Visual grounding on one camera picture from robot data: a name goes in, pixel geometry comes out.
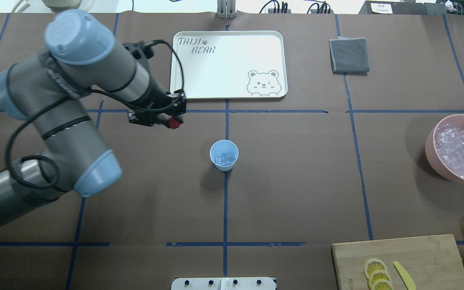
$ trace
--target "pink bowl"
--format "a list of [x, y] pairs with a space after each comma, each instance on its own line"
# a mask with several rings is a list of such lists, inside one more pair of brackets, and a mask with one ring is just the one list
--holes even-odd
[[427, 156], [427, 160], [429, 164], [433, 167], [433, 169], [438, 172], [441, 176], [447, 178], [448, 180], [452, 180], [459, 183], [464, 183], [464, 178], [461, 178], [454, 174], [441, 160], [440, 156], [436, 153], [436, 136], [435, 132], [438, 127], [442, 127], [445, 124], [452, 124], [464, 130], [464, 114], [453, 114], [448, 117], [443, 118], [440, 123], [438, 123], [431, 133], [429, 133], [429, 137], [427, 137], [427, 142], [425, 143], [425, 155]]

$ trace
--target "blue paper cup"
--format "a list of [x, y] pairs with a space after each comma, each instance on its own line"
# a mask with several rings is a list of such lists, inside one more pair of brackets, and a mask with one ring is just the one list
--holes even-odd
[[228, 140], [219, 140], [210, 148], [210, 160], [221, 171], [232, 169], [238, 157], [237, 146]]

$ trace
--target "label sticker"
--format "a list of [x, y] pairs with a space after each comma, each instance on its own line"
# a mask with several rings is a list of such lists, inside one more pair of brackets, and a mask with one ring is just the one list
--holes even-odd
[[371, 3], [372, 11], [380, 14], [393, 14], [391, 4]]

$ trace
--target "lemon slice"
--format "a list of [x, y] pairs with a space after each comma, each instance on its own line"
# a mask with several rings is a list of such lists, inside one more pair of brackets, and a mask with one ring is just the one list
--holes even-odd
[[388, 267], [380, 259], [369, 259], [365, 264], [365, 277], [368, 279], [372, 272], [377, 270], [388, 271]]
[[394, 290], [392, 283], [385, 279], [376, 280], [373, 283], [372, 288], [370, 289], [371, 290]]
[[370, 277], [368, 278], [368, 286], [371, 288], [375, 281], [381, 279], [387, 280], [390, 282], [390, 284], [392, 284], [392, 278], [388, 272], [386, 272], [386, 270], [376, 270], [370, 274]]

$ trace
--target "tray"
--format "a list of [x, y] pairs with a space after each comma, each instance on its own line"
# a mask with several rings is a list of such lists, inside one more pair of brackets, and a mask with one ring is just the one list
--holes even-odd
[[[284, 43], [276, 31], [182, 31], [173, 49], [188, 99], [278, 98], [288, 91]], [[170, 90], [181, 87], [172, 57]]]

